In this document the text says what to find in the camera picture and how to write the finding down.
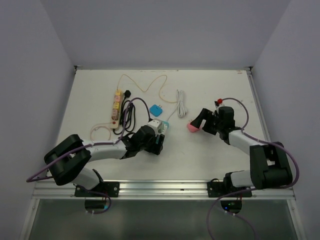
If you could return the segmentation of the teal power strip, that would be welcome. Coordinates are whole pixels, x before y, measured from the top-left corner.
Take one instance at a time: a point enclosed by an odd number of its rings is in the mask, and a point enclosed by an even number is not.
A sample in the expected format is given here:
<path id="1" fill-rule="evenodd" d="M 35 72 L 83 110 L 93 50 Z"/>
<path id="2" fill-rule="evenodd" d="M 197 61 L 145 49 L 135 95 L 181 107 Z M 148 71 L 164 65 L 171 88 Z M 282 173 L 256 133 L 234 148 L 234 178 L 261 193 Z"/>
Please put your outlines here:
<path id="1" fill-rule="evenodd" d="M 156 144 L 162 145 L 166 136 L 166 133 L 169 129 L 170 125 L 167 121 L 160 120 L 159 125 L 157 126 L 157 136 L 156 136 Z"/>

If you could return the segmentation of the pink plug adapter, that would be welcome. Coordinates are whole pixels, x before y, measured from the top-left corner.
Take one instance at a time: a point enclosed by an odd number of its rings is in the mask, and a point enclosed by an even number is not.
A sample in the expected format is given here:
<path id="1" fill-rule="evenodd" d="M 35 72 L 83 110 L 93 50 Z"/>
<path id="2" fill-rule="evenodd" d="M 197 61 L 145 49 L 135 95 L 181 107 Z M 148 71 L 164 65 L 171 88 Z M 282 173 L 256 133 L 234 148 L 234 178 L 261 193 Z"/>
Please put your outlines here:
<path id="1" fill-rule="evenodd" d="M 195 133 L 201 130 L 201 124 L 202 124 L 202 120 L 194 119 L 194 120 L 191 120 L 186 127 L 190 133 Z"/>

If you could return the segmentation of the blue plug adapter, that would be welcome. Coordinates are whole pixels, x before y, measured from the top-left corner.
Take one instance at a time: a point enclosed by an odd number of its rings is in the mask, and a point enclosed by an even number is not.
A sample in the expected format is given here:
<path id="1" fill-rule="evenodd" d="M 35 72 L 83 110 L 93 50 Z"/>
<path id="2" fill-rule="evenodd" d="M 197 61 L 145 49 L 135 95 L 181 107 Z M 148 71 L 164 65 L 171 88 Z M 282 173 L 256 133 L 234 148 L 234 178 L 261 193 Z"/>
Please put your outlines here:
<path id="1" fill-rule="evenodd" d="M 161 106 L 154 104 L 149 108 L 149 113 L 154 117 L 159 117 L 163 113 L 163 109 Z"/>

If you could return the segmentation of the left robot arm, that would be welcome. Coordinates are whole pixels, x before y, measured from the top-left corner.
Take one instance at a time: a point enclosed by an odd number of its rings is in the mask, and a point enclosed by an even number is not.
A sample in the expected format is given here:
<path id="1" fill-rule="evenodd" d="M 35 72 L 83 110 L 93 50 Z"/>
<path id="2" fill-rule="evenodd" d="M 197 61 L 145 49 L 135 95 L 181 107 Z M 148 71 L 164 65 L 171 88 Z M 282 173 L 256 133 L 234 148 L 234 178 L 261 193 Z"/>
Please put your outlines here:
<path id="1" fill-rule="evenodd" d="M 107 187 L 95 169 L 88 169 L 87 163 L 106 159 L 128 159 L 139 152 L 159 155 L 163 149 L 167 122 L 152 120 L 137 132 L 121 136 L 114 141 L 86 142 L 72 134 L 48 152 L 44 162 L 58 186 L 69 183 L 87 190 L 92 196 L 107 193 Z"/>

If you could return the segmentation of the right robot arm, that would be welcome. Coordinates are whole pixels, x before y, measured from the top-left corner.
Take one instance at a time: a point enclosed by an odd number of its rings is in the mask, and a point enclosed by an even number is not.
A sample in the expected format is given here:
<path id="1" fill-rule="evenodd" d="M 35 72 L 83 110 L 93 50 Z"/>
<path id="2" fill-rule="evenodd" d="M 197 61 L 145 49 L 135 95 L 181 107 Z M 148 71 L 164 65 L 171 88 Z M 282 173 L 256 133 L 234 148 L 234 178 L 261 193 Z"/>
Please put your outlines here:
<path id="1" fill-rule="evenodd" d="M 191 121 L 187 128 L 191 133 L 203 130 L 219 138 L 249 156 L 249 169 L 225 174 L 221 189 L 227 196 L 235 196 L 240 190 L 258 190 L 288 186 L 293 182 L 293 174 L 287 154 L 274 143 L 253 140 L 236 126 L 234 109 L 230 106 L 218 107 L 215 111 L 206 108 Z"/>

